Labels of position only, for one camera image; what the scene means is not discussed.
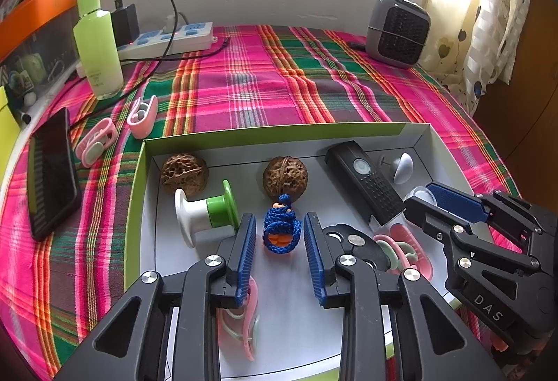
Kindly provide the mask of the white round knob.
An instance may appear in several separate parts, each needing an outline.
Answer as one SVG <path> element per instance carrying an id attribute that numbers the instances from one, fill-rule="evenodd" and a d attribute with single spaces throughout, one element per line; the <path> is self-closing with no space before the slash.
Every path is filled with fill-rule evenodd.
<path id="1" fill-rule="evenodd" d="M 409 153 L 403 152 L 396 158 L 389 160 L 385 155 L 379 158 L 380 172 L 393 185 L 403 185 L 412 178 L 414 162 Z"/>

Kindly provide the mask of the black bike light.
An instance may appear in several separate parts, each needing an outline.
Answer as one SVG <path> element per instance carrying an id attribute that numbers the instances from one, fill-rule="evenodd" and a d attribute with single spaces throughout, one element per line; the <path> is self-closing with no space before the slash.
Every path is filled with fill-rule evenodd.
<path id="1" fill-rule="evenodd" d="M 324 162 L 365 223 L 382 226 L 404 211 L 402 198 L 356 141 L 330 147 Z"/>

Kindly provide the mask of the black oval key fob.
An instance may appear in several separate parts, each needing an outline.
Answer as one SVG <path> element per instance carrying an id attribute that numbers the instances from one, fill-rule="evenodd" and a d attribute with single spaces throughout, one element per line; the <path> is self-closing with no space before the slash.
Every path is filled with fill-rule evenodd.
<path id="1" fill-rule="evenodd" d="M 339 223 L 323 229 L 323 233 L 330 239 L 340 242 L 343 253 L 349 253 L 363 260 L 375 269 L 387 271 L 391 267 L 389 257 L 372 237 L 367 236 L 354 227 Z"/>

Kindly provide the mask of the pink green clip front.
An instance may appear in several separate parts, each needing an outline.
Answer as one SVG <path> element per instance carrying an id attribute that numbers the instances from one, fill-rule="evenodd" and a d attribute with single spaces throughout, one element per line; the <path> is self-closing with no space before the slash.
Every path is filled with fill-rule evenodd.
<path id="1" fill-rule="evenodd" d="M 257 307 L 258 286 L 255 278 L 250 277 L 248 292 L 242 306 L 235 309 L 218 309 L 218 337 L 224 337 L 225 341 L 235 341 L 250 362 L 255 361 L 258 344 L 260 316 Z"/>

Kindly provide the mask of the blue orange knot charm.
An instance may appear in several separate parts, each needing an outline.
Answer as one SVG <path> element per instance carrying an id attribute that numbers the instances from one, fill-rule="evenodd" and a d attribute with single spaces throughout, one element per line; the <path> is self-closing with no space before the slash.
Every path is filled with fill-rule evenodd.
<path id="1" fill-rule="evenodd" d="M 275 254 L 291 253 L 302 235 L 302 222 L 292 209 L 291 197 L 281 195 L 264 216 L 264 246 Z"/>

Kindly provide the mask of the brown walnut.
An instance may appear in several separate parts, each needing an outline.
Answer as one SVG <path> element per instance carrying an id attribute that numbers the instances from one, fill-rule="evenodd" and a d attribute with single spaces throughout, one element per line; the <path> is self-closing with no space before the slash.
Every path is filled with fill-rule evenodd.
<path id="1" fill-rule="evenodd" d="M 188 198 L 205 189 L 209 168 L 205 161 L 189 152 L 174 154 L 166 159 L 161 168 L 161 183 L 168 194 L 182 189 Z"/>
<path id="2" fill-rule="evenodd" d="M 262 182 L 267 196 L 273 201 L 284 194 L 292 201 L 298 201 L 307 189 L 307 168 L 298 158 L 278 156 L 267 164 Z"/>

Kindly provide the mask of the green white spool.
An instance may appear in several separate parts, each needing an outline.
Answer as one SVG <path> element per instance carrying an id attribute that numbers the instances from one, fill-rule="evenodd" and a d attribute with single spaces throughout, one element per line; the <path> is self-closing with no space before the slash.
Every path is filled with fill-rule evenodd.
<path id="1" fill-rule="evenodd" d="M 182 188 L 175 191 L 176 217 L 182 238 L 189 248 L 195 248 L 195 238 L 199 232 L 225 226 L 238 230 L 240 217 L 231 185 L 223 180 L 222 186 L 221 195 L 198 201 L 189 201 Z"/>

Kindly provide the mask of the small clear round container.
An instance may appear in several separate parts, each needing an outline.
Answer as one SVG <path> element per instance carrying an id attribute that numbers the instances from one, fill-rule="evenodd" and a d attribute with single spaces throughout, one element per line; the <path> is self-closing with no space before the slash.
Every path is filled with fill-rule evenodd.
<path id="1" fill-rule="evenodd" d="M 437 205 L 437 201 L 433 193 L 429 191 L 428 188 L 426 188 L 425 186 L 419 185 L 415 188 L 412 188 L 412 190 L 409 191 L 409 194 L 406 195 L 406 199 L 411 197 L 418 198 L 421 201 L 428 202 L 429 204 L 434 206 Z"/>

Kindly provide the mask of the black smartphone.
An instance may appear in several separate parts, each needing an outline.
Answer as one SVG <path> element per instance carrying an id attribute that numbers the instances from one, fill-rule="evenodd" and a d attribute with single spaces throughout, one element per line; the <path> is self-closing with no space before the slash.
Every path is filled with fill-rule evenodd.
<path id="1" fill-rule="evenodd" d="M 81 206 L 69 127 L 69 112 L 61 108 L 29 139 L 28 214 L 31 237 L 37 242 L 46 240 Z"/>

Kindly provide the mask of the pink flat clip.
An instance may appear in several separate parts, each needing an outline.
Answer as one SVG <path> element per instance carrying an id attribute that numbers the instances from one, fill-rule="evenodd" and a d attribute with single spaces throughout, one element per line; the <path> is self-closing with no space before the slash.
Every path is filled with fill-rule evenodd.
<path id="1" fill-rule="evenodd" d="M 117 140 L 118 131 L 110 117 L 101 119 L 78 143 L 77 158 L 87 169 Z"/>

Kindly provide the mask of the pink open clip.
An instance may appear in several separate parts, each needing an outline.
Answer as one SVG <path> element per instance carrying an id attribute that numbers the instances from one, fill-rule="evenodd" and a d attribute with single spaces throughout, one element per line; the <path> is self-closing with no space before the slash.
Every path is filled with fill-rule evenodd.
<path id="1" fill-rule="evenodd" d="M 151 96 L 149 99 L 138 97 L 133 102 L 127 117 L 127 125 L 135 139 L 143 140 L 151 134 L 158 114 L 158 105 L 157 96 Z"/>

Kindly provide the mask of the yellow shoe box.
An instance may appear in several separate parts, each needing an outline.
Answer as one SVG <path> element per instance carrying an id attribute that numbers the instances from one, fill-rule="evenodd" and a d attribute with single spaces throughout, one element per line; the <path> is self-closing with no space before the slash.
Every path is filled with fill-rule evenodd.
<path id="1" fill-rule="evenodd" d="M 8 96 L 4 86 L 0 90 L 0 182 L 6 173 L 9 157 L 20 134 L 20 126 L 8 105 Z"/>

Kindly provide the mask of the green lotion bottle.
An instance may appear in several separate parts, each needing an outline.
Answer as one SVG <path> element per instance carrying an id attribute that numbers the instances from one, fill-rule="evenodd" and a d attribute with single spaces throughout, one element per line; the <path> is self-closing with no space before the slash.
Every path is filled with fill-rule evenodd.
<path id="1" fill-rule="evenodd" d="M 80 19 L 73 33 L 85 77 L 98 100 L 114 97 L 124 79 L 111 13 L 101 8 L 100 0 L 77 0 L 77 11 Z"/>

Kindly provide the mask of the black charger plug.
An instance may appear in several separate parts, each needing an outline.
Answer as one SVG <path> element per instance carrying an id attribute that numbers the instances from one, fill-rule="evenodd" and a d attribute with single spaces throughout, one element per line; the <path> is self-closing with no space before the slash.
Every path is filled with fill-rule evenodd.
<path id="1" fill-rule="evenodd" d="M 134 4 L 115 9 L 111 17 L 117 47 L 131 44 L 139 37 L 139 23 Z"/>

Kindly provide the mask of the orange box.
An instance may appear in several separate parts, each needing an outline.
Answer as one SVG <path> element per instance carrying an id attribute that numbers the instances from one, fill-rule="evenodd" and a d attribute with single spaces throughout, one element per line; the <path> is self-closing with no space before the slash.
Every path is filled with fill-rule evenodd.
<path id="1" fill-rule="evenodd" d="M 0 57 L 4 61 L 28 37 L 77 6 L 77 0 L 24 0 L 1 22 Z"/>

